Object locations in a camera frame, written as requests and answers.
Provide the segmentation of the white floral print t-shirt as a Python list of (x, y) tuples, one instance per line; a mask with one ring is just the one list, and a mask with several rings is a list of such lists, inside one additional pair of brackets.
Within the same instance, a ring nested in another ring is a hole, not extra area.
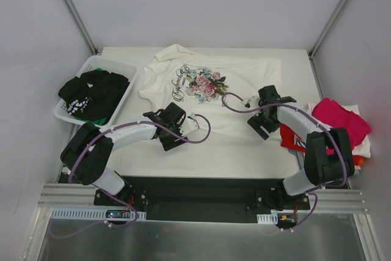
[(200, 120), (203, 130), (249, 138), (246, 115), (228, 110), (221, 97), (233, 92), (253, 103), (262, 87), (281, 86), (282, 62), (273, 58), (204, 56), (174, 44), (156, 53), (144, 72), (139, 96), (154, 110), (174, 102), (188, 114), (205, 116), (210, 123)]

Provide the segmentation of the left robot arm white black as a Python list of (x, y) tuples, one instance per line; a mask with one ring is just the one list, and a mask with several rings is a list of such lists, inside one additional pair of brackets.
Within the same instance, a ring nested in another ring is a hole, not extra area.
[(83, 124), (60, 154), (61, 162), (70, 170), (69, 183), (93, 185), (108, 193), (116, 205), (125, 204), (132, 188), (118, 173), (107, 167), (112, 153), (135, 142), (159, 139), (168, 151), (183, 143), (181, 129), (186, 112), (175, 103), (157, 112), (146, 112), (138, 122), (124, 123), (104, 129), (91, 122)]

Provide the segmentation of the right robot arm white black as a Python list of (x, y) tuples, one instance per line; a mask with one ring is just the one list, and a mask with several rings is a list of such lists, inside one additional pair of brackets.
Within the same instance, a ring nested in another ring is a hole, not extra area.
[(301, 110), (290, 96), (281, 97), (275, 86), (258, 91), (260, 109), (247, 124), (264, 140), (282, 125), (288, 126), (305, 142), (304, 167), (282, 180), (275, 203), (288, 209), (297, 195), (321, 186), (342, 187), (354, 173), (354, 161), (348, 131), (333, 128)]

